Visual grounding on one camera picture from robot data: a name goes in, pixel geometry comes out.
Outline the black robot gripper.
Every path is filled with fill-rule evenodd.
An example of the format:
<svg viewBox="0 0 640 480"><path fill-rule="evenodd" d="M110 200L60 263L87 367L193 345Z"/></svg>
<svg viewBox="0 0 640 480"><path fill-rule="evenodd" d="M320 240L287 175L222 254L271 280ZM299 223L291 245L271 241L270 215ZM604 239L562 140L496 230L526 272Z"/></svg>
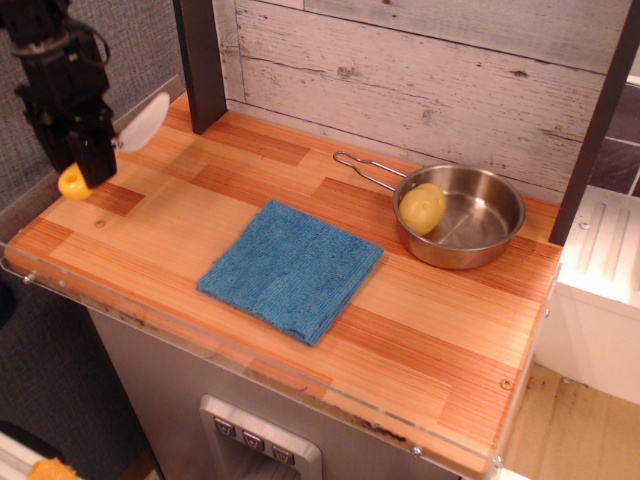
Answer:
<svg viewBox="0 0 640 480"><path fill-rule="evenodd" d="M103 99L110 50L97 45L101 36L92 27L70 16L70 5L3 1L1 28L27 78L16 94L53 168L62 173L75 162L87 186L100 186L117 172L113 113Z"/></svg>

